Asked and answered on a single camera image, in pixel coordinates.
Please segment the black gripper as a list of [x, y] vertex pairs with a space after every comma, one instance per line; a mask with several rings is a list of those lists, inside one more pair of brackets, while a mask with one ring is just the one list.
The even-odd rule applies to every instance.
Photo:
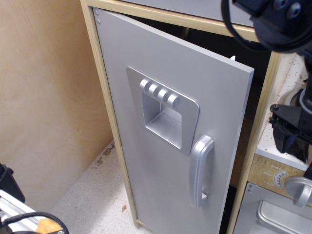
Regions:
[[297, 136], [312, 140], [312, 90], [304, 89], [299, 96], [299, 106], [274, 104], [270, 107], [270, 120], [277, 150], [286, 153]]

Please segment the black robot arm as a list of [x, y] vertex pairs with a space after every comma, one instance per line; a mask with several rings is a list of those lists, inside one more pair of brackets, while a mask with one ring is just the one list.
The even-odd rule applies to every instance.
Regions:
[[[233, 4], [250, 15], [259, 43], [248, 41], [234, 29], [229, 1], [221, 2], [227, 29], [243, 46], [254, 51], [297, 53], [304, 57], [312, 73], [312, 2], [310, 0], [234, 0]], [[299, 96], [299, 105], [274, 104], [270, 107], [273, 137], [279, 152], [285, 153], [299, 138], [312, 142], [312, 77]]]

